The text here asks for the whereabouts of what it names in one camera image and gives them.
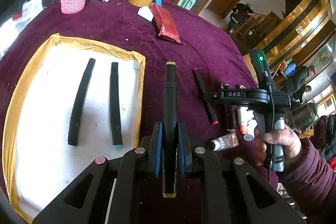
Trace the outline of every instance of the red plastic wrapper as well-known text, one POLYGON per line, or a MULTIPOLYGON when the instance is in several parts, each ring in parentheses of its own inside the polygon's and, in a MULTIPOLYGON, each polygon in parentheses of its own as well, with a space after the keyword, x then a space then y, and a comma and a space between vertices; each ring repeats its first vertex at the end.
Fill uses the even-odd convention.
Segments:
POLYGON ((151 8, 157 28, 159 29, 157 37, 183 45, 170 12, 154 3, 151 4, 151 8))

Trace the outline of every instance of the purple tablecloth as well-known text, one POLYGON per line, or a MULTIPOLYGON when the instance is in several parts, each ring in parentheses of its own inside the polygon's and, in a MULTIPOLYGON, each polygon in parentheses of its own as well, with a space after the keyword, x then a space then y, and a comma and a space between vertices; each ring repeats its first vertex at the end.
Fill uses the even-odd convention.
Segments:
MULTIPOLYGON (((169 1, 163 0, 162 6, 174 18, 181 42, 185 45, 157 39, 154 26, 139 17, 138 7, 127 0, 111 0, 108 3, 90 0, 84 10, 75 15, 63 15, 59 1, 45 9, 19 35, 0 61, 0 140, 15 84, 38 47, 54 33, 106 42, 146 57, 140 138, 150 135, 154 123, 162 120, 167 61, 175 61, 177 65, 178 117, 186 122, 189 134, 197 136, 201 143, 222 136, 224 130, 221 123, 214 126, 209 124, 198 97, 192 69, 199 68, 208 89, 212 91, 220 81, 232 87, 242 84, 254 88, 254 80, 234 42, 225 32, 169 1)), ((254 142, 247 142, 240 134, 237 135, 239 146, 218 152, 218 156, 229 159, 241 156, 256 167, 254 142)), ((266 178, 267 172, 263 167, 256 169, 266 178)), ((2 175, 0 181, 4 189, 2 175)), ((275 174, 272 174, 271 182, 276 185, 275 174)), ((161 181, 144 183, 142 187, 147 193, 141 195, 142 222, 156 224, 160 219, 160 223, 200 223, 199 182, 179 180, 175 199, 162 198, 161 181), (166 214, 166 209, 175 213, 166 214)))

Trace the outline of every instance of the silver screw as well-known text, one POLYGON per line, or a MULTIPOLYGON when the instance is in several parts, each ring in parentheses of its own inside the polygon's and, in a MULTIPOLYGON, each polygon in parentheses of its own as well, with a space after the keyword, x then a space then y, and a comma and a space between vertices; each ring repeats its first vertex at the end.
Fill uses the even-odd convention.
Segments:
POLYGON ((195 152, 196 152, 197 154, 204 154, 204 153, 205 153, 205 149, 204 149, 203 147, 197 147, 197 148, 195 149, 195 152))
POLYGON ((145 153, 145 151, 146 150, 143 147, 138 147, 138 148, 135 149, 135 153, 137 153, 137 154, 143 154, 143 153, 145 153))
POLYGON ((236 165, 243 165, 244 164, 244 160, 242 158, 235 158, 233 161, 236 165))
POLYGON ((105 162, 104 157, 98 157, 98 158, 95 159, 96 164, 103 164, 104 162, 105 162))

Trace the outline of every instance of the human hand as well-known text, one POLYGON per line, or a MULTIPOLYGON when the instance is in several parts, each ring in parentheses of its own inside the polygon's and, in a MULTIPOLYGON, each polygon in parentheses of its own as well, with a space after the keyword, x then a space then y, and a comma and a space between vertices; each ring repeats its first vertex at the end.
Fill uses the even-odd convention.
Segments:
MULTIPOLYGON (((258 127, 254 130, 257 148, 257 165, 261 165, 266 158, 266 144, 260 137, 258 127)), ((285 166, 292 166, 302 153, 302 146, 299 137, 287 125, 285 129, 265 133, 264 140, 269 144, 281 144, 284 148, 285 166)))

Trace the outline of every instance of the blue battery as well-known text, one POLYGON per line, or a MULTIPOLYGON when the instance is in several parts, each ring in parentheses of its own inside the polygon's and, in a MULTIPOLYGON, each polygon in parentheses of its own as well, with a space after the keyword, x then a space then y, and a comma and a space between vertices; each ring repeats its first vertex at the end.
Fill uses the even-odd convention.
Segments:
POLYGON ((161 5, 161 4, 162 4, 162 0, 154 0, 154 3, 155 3, 156 5, 162 6, 162 5, 161 5))

